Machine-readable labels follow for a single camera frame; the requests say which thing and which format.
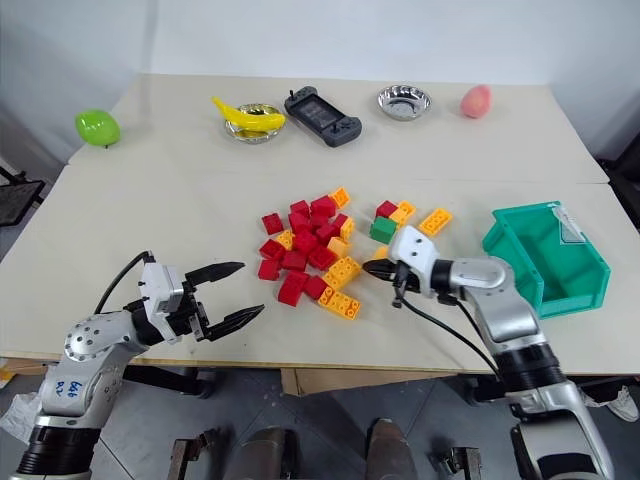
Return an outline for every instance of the teal plastic bin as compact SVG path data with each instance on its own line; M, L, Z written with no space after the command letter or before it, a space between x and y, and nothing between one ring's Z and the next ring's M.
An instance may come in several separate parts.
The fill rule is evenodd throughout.
M611 270L560 202L495 210L482 241L508 262L540 318L602 306Z

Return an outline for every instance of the yellow lego brick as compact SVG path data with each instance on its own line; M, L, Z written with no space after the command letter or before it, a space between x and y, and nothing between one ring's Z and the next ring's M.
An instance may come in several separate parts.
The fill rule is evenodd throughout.
M389 220L393 220L399 227L403 227L409 220L409 215L404 210L397 208L395 212L389 215Z
M320 297L318 303L327 310L347 320L354 320L358 311L360 311L360 302L341 292L334 291L328 301L323 301L323 297Z
M416 213L416 207L414 207L413 205L411 205L409 202L407 202L406 200L401 201L398 204L398 208L402 211L404 211L407 214L407 217L410 217L411 215L413 215L414 213Z
M340 238L342 238L345 242L348 242L355 228L356 222L353 221L353 218L347 217L345 222L340 227Z
M345 257L331 265L331 267L329 267L329 271L324 274L322 279L330 287L335 290L340 290L358 276L361 270L362 267L358 262L351 257Z
M453 215L444 208L436 208L431 215L425 218L422 223L418 225L418 230L425 235L433 237L434 235L437 235L452 218Z
M371 260L381 260L383 258L387 258L389 255L389 247L380 247L375 252L373 252L373 256Z
M344 187L340 187L335 192L330 193L329 197L334 201L338 210L344 208L351 201L349 192L347 192Z
M329 245L327 245L327 248L331 250L333 253L335 253L338 256L338 258L342 258L349 252L349 249L351 248L351 244L348 242L345 242L340 237L331 237L331 240L329 240Z
M291 230L285 230L280 235L276 237L276 242L282 245L287 250L291 250L293 248L293 233Z

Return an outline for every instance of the metal bowl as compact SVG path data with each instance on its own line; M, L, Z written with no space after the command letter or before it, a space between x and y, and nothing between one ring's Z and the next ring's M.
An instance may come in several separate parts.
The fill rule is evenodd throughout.
M378 94L378 105L391 118L415 120L431 106L431 97L410 85L392 85Z
M250 113L251 115L265 115L268 113L280 113L273 105L267 105L266 103L247 103L246 105L240 105L238 107L243 113ZM275 130L268 130L266 132L257 132L255 130L247 130L237 125L234 125L229 120L224 122L225 130L236 140L244 143L250 143L256 145L258 143L264 143L275 137L282 127Z

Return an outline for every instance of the metal stand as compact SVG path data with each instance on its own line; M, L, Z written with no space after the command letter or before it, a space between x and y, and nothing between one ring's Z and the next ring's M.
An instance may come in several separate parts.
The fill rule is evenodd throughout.
M195 367L186 368L186 373L181 375L158 367L128 365L123 378L131 382L174 390L183 395L207 398L213 392L213 382L198 380L197 376L198 369Z

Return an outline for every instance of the cable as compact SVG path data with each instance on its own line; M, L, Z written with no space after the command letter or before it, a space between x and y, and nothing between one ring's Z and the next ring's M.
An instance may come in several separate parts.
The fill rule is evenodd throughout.
M400 289L399 288L395 288L396 290L396 295L399 295L400 293ZM484 360L484 362L489 365L489 368L491 368L491 370L493 371L493 373L496 375L496 377L498 379L500 379L500 373L498 372L498 369L493 365L493 363L491 362L491 360L489 360L489 358L487 358L487 356L482 353L482 351L476 347L473 343L471 343L464 335L458 333L457 331L455 331L453 328L451 328L449 325L441 322L440 320L438 320L436 317L433 317L431 315L429 315L428 313L423 312L422 310L420 310L417 307L414 307L411 303L409 303L409 301L402 297L402 304L407 307L409 310L411 310L413 313L415 313L416 315L419 315L420 317L429 320L431 323L436 324L437 326L439 326L440 328L442 328L443 330L447 331L448 333L450 333L451 335L453 335L454 337L456 337L458 340L460 340L462 343L464 343L467 347L469 347L471 350L473 350L474 352L476 352L478 354L478 356L480 356L480 358L482 358L482 360Z
M120 280L122 280L122 278L129 272L129 270L131 270L135 266L135 264L138 263L140 260L144 260L145 263L149 261L155 261L153 259L153 255L151 254L151 252L148 252L148 251L140 252L138 255L133 257L131 261L127 263L122 270L120 270L120 273L116 275L116 278L113 279L113 281L109 284L107 289L104 291L104 293L102 294L102 297L100 298L100 301L98 302L98 306L93 312L94 314L102 312L102 308L104 307L104 304L107 303L107 299L109 298L109 295L111 295L111 292L113 292L113 289L116 288L118 283L120 283Z

